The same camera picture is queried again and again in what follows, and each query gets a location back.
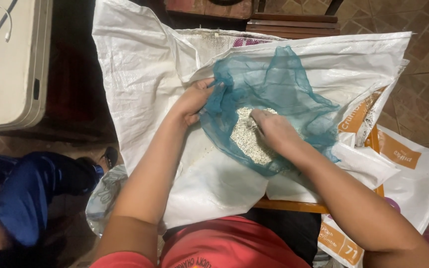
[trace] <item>grain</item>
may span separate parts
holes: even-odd
[[[231,133],[231,139],[254,163],[266,165],[276,158],[277,153],[265,144],[256,122],[250,117],[252,110],[247,107],[236,110],[239,118]],[[276,113],[273,109],[264,110]]]

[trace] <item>blue pants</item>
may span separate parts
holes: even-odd
[[[103,174],[100,166],[56,153],[0,155],[0,223],[12,239],[34,246],[46,228],[52,197],[91,192]]]

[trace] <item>leg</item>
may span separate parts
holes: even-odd
[[[296,255],[312,266],[317,253],[321,217],[317,213],[252,208],[241,214],[277,234]]]
[[[36,244],[52,197],[90,192],[102,168],[64,155],[34,152],[20,159],[0,189],[0,222],[24,246]]]

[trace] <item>red shirt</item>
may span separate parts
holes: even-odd
[[[91,268],[153,268],[144,256],[116,252]],[[189,225],[167,241],[162,268],[310,268],[273,231],[240,216]]]

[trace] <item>hand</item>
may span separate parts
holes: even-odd
[[[206,78],[194,82],[175,102],[169,113],[181,117],[187,126],[198,122],[198,112],[213,92],[214,86],[210,88],[208,86],[214,80],[214,78]]]
[[[260,127],[261,136],[266,144],[279,154],[284,155],[283,150],[289,149],[287,146],[289,144],[304,143],[295,128],[284,116],[259,109],[254,109],[251,116]]]

